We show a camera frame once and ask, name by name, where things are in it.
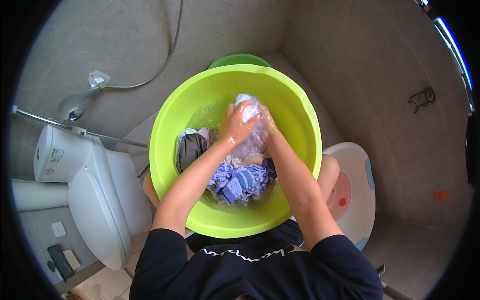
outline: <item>shower head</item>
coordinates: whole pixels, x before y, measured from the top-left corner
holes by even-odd
[[[65,97],[57,109],[60,120],[64,122],[74,122],[78,120],[85,112],[86,99],[101,90],[100,87],[96,86],[81,94]]]

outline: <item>orange sticker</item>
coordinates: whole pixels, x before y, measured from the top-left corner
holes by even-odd
[[[448,199],[450,199],[449,191],[435,192],[435,201],[448,201]]]

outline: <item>purple cloth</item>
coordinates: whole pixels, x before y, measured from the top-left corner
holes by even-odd
[[[252,195],[262,194],[267,184],[276,178],[273,160],[266,158],[263,165],[264,167],[255,164],[235,167],[222,163],[213,174],[207,189],[227,203],[248,203]]]

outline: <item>lime green basin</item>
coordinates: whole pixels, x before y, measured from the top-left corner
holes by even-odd
[[[272,67],[268,62],[259,58],[258,56],[246,53],[231,54],[219,58],[212,62],[208,69],[229,66],[229,65],[240,65],[240,64],[251,64],[264,67]]]
[[[179,176],[175,170],[175,141],[201,107],[233,103],[240,93],[257,96],[268,106],[278,129],[295,153],[317,177],[322,139],[317,116],[305,92],[279,71],[242,64],[218,67],[195,75],[180,85],[159,111],[150,141],[150,171],[161,199]],[[279,184],[272,198],[251,211],[229,213],[197,202],[187,227],[215,238],[238,238],[267,231],[286,221],[292,212]]]

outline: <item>hand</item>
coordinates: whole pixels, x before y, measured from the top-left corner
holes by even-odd
[[[261,117],[260,114],[258,114],[247,122],[243,122],[243,111],[249,105],[253,105],[253,103],[251,101],[243,101],[237,110],[234,110],[233,104],[228,105],[227,114],[220,124],[219,141],[229,141],[232,144],[240,144],[247,138]]]
[[[263,105],[263,104],[258,104],[261,115],[262,115],[262,128],[263,128],[263,133],[261,136],[262,142],[266,142],[268,136],[272,134],[273,132],[277,131],[275,121],[272,118],[272,115],[270,115],[270,112],[268,111],[268,108]]]

